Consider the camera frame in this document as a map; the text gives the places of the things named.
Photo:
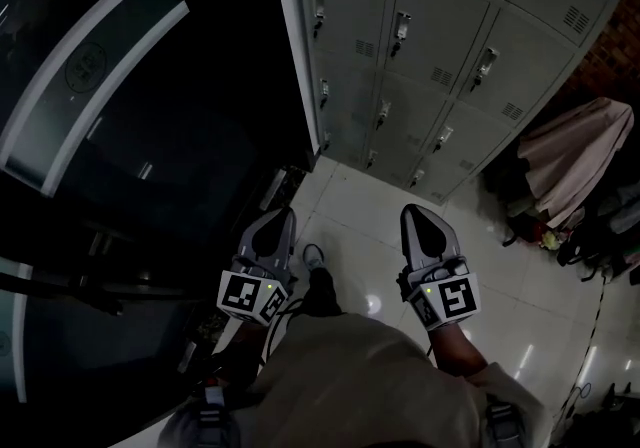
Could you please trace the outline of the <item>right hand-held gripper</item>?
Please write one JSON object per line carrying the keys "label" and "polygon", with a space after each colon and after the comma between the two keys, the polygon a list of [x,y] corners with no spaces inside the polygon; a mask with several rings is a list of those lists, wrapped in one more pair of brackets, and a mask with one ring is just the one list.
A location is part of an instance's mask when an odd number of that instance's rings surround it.
{"label": "right hand-held gripper", "polygon": [[478,278],[469,270],[454,229],[433,211],[406,205],[400,215],[406,266],[397,283],[426,331],[481,311]]}

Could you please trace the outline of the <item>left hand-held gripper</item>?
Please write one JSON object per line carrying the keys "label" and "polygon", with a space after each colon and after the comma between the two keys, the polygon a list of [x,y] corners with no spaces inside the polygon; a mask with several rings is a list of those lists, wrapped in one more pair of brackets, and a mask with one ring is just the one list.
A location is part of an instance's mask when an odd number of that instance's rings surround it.
{"label": "left hand-held gripper", "polygon": [[283,207],[262,215],[243,233],[231,267],[221,274],[217,307],[229,316],[268,327],[292,291],[290,259],[296,215]]}

